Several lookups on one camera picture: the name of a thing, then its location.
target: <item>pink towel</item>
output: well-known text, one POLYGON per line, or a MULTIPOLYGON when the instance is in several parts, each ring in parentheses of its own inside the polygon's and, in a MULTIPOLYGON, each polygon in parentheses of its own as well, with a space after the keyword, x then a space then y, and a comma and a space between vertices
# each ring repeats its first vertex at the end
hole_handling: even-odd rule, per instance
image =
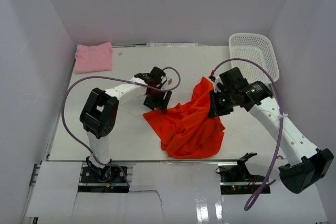
POLYGON ((75 73, 107 71, 112 69, 112 43, 86 47, 77 45, 75 73))

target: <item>white backdrop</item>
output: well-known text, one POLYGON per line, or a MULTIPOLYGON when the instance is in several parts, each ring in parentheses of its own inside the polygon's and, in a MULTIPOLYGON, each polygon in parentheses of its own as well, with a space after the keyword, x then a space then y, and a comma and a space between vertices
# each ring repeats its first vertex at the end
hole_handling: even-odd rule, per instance
MULTIPOLYGON (((336 0, 287 0, 269 34, 280 70, 285 110, 299 130, 336 154, 336 0)), ((336 164, 317 183, 336 223, 336 164)))
POLYGON ((75 47, 50 0, 0 0, 0 223, 19 223, 75 47))
POLYGON ((198 42, 267 35, 286 0, 51 0, 75 44, 198 42))

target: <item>red cloth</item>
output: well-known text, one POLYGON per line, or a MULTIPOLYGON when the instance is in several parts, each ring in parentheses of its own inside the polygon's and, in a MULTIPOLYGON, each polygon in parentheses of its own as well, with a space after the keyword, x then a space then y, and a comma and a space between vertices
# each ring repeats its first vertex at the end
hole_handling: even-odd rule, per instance
POLYGON ((161 148, 175 158, 207 158, 217 154, 225 129, 219 118, 208 118, 209 91, 206 78, 194 88, 190 102, 180 103, 167 113, 154 110, 143 116, 161 139, 161 148))

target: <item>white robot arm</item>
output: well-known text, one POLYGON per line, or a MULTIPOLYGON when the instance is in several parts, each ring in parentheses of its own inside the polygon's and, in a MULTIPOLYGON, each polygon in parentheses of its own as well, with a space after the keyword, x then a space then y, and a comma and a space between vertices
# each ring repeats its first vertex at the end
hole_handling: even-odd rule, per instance
MULTIPOLYGON (((80 122, 87 132, 89 146, 100 162, 105 164, 111 162, 108 135, 114 127, 118 106, 145 95, 145 106, 152 110, 160 109, 165 113, 172 92, 164 90, 170 84, 171 79, 164 71, 154 67, 150 73, 136 74, 130 80, 130 84, 106 90, 95 88, 91 91, 80 115, 80 122)), ((110 167, 98 164, 92 155, 87 157, 86 161, 99 181, 103 182, 109 177, 110 167)))
MULTIPOLYGON (((238 68, 230 69, 220 75, 210 76, 215 88, 210 92, 211 109, 209 117, 228 115, 233 107, 245 108, 277 140, 280 121, 283 117, 281 149, 287 160, 278 159, 270 177, 279 179, 293 193, 300 193, 311 184, 324 177, 333 154, 320 150, 311 143, 289 120, 280 115, 277 101, 272 92, 260 81, 249 84, 238 68)), ((265 176, 270 160, 253 158, 255 153, 246 154, 238 160, 234 173, 243 177, 250 175, 265 176)))

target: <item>white basket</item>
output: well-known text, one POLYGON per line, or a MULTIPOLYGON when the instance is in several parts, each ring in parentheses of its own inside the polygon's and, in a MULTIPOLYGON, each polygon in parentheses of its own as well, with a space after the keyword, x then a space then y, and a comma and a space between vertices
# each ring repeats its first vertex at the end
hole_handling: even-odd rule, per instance
MULTIPOLYGON (((271 41, 260 34, 233 34, 229 39, 230 58, 247 59, 264 68, 273 81, 279 79, 279 68, 271 41)), ((261 81, 270 84, 267 76, 256 66, 243 61, 231 61, 249 83, 261 81)))

